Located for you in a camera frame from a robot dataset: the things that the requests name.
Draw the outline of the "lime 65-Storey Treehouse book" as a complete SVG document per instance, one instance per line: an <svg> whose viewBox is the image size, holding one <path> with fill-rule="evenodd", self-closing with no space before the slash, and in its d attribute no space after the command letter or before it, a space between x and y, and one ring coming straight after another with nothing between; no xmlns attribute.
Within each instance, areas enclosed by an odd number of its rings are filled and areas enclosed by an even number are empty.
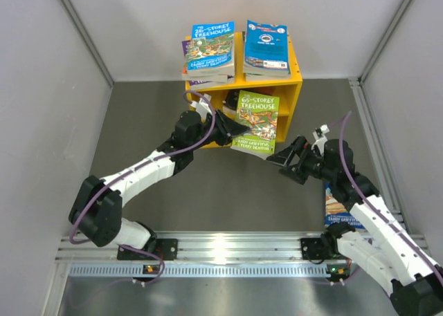
<svg viewBox="0 0 443 316"><path fill-rule="evenodd" d="M246 132L237 136L231 149L266 160L275 151L280 99L246 90L239 91L235 121Z"/></svg>

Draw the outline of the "blue 91-Storey Treehouse book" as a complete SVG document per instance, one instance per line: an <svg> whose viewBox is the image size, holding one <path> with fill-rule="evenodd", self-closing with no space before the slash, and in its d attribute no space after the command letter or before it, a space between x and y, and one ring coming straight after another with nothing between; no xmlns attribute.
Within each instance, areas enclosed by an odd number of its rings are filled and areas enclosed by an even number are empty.
<svg viewBox="0 0 443 316"><path fill-rule="evenodd" d="M334 223L345 222L350 224L355 230L365 232L362 224L355 219L332 195L329 183L325 186L325 220L324 225L328 227Z"/></svg>

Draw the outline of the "light blue 26-Storey Treehouse book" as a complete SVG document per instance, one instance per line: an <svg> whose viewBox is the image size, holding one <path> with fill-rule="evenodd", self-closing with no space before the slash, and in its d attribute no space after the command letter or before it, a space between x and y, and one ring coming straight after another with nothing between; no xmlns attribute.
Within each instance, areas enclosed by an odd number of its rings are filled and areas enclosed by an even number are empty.
<svg viewBox="0 0 443 316"><path fill-rule="evenodd" d="M191 77L235 74L235 22L195 24L186 53Z"/></svg>

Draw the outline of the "blue back-cover book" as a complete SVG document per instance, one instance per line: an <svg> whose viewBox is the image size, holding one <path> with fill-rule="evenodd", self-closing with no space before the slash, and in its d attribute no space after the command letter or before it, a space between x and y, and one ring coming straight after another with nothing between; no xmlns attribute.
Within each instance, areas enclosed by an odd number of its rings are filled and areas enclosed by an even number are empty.
<svg viewBox="0 0 443 316"><path fill-rule="evenodd" d="M286 25L248 20L244 37L243 71L263 75L286 75L289 67Z"/></svg>

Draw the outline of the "dark Tale of Two Cities book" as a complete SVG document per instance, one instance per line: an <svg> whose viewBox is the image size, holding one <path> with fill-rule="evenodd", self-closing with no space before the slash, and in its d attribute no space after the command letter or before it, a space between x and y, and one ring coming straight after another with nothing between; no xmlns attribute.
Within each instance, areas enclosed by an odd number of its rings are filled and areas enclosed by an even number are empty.
<svg viewBox="0 0 443 316"><path fill-rule="evenodd" d="M222 101L222 111L225 114L235 115L237 112L237 104L239 98L239 90L231 89L228 91L225 99Z"/></svg>

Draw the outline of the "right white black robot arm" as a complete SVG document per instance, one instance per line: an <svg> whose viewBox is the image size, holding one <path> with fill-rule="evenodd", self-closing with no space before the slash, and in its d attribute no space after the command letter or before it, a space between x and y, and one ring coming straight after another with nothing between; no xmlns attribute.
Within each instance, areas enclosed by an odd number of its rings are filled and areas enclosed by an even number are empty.
<svg viewBox="0 0 443 316"><path fill-rule="evenodd" d="M327 256L355 262L383 288L398 315L442 312L442 266L399 224L370 179L356 171L346 141L328 140L320 149L298 136L267 161L300 185L309 177L328 183L332 196L372 238L368 243L350 224L333 223L321 236Z"/></svg>

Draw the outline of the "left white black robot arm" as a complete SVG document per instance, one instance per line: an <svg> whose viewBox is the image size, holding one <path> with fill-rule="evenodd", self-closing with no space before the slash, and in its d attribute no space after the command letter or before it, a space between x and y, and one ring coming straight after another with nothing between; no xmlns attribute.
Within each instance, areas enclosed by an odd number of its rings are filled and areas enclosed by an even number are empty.
<svg viewBox="0 0 443 316"><path fill-rule="evenodd" d="M148 157L116 174L86 178L69 214L75 231L101 248L118 245L142 259L156 252L156 233L148 226L123 218L123 208L155 183L177 175L194 159L193 152L215 142L230 144L249 128L220 110L202 118L196 111L180 115L171 136Z"/></svg>

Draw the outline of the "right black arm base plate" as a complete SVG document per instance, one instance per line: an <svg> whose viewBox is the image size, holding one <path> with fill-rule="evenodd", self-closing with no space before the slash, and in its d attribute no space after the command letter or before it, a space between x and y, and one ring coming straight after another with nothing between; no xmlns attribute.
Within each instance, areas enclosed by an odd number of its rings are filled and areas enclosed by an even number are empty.
<svg viewBox="0 0 443 316"><path fill-rule="evenodd" d="M321 238L301 238L300 248L302 259L313 264L319 265L326 260L332 259L332 255L329 253L329 250Z"/></svg>

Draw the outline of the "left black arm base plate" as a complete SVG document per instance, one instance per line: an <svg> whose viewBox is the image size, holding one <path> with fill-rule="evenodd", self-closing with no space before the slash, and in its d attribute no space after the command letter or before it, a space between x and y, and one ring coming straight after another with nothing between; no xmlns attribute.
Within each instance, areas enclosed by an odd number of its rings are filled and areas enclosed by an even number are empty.
<svg viewBox="0 0 443 316"><path fill-rule="evenodd" d="M147 243L147 246L141 250L143 253L137 252L134 247L119 246L117 252L117 260L119 261L141 261L141 260L153 260L154 257L146 255L147 252L155 255L163 261L174 261L177 258L178 252L178 239L169 238L155 238Z"/></svg>

